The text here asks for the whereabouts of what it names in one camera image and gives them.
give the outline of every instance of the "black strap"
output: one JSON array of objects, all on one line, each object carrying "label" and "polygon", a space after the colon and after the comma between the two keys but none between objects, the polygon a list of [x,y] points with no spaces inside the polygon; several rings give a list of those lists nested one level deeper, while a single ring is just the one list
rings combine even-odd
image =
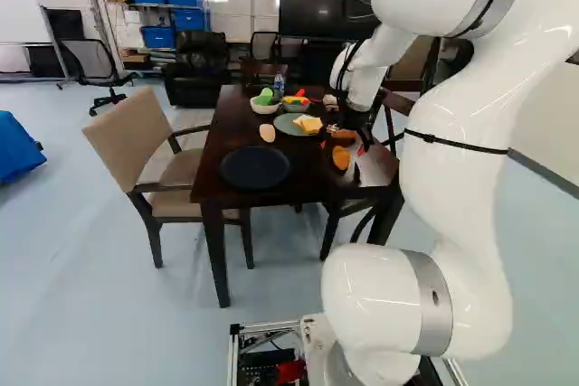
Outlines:
[{"label": "black strap", "polygon": [[484,146],[474,146],[474,145],[469,145],[469,144],[463,144],[462,142],[454,142],[453,140],[441,139],[440,137],[436,137],[435,135],[425,135],[424,133],[419,133],[417,131],[409,130],[408,128],[405,129],[404,133],[407,133],[410,136],[419,137],[424,142],[427,142],[429,144],[434,144],[434,143],[443,144],[443,145],[448,145],[448,146],[454,146],[456,148],[468,149],[469,151],[477,151],[479,153],[497,154],[497,155],[508,154],[507,149],[485,148]]}]

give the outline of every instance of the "black round tray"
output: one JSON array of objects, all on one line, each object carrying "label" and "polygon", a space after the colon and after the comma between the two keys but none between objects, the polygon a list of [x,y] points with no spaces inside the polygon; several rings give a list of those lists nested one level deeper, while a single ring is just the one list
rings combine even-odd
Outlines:
[{"label": "black round tray", "polygon": [[226,155],[219,167],[228,184],[244,190],[269,189],[290,174],[290,161],[277,148],[246,146]]}]

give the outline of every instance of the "water bottle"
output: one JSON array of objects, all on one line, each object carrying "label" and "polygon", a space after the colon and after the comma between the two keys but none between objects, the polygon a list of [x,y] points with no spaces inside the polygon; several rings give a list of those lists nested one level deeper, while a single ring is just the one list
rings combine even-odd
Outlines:
[{"label": "water bottle", "polygon": [[273,80],[273,102],[279,103],[283,99],[284,92],[286,90],[286,81],[283,78],[281,72],[275,75]]}]

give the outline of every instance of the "black armchair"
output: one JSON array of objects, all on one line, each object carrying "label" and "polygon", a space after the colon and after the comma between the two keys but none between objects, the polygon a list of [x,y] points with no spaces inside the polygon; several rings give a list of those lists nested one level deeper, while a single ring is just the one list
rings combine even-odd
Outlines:
[{"label": "black armchair", "polygon": [[177,35],[177,62],[165,70],[165,88],[173,106],[214,107],[227,70],[229,49],[224,33],[186,31]]}]

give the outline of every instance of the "white bowl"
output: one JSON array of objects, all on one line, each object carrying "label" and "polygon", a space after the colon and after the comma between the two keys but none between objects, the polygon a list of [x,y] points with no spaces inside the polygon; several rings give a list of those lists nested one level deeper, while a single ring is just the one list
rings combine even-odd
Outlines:
[{"label": "white bowl", "polygon": [[258,115],[271,115],[275,112],[278,111],[278,108],[280,108],[281,103],[278,104],[273,104],[271,106],[261,106],[259,104],[255,104],[253,101],[256,99],[257,97],[253,97],[250,100],[250,103],[252,104],[252,110],[257,113]]}]

